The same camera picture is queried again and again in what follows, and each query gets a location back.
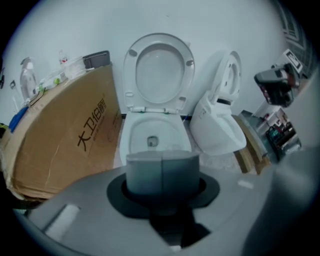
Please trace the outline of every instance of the toilet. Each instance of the toilet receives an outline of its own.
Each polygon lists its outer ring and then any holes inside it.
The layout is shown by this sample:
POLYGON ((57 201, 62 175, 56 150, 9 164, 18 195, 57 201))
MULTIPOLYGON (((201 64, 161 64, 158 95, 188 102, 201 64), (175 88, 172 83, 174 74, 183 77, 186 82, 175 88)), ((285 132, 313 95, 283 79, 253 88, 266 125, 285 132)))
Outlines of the toilet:
POLYGON ((244 132, 232 117, 241 84, 241 61, 235 51, 226 51, 218 66, 211 90, 205 92, 194 109, 191 134, 208 155, 238 151, 247 145, 244 132))
POLYGON ((191 151, 179 115, 195 73, 194 57, 179 38, 153 33, 138 39, 123 63, 128 112, 120 138, 120 159, 143 151, 191 151))

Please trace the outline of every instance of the toilet lid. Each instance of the toilet lid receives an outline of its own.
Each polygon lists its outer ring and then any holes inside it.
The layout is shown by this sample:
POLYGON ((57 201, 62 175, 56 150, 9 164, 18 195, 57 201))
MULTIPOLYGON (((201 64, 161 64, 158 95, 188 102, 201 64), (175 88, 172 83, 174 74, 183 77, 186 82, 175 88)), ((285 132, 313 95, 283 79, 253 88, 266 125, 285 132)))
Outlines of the toilet lid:
POLYGON ((241 83, 241 61, 237 52, 226 52, 214 77, 208 100, 232 105, 238 98, 241 83))
POLYGON ((194 77, 194 57, 179 38, 165 33, 146 35, 126 53, 123 88, 132 112, 178 113, 194 77))

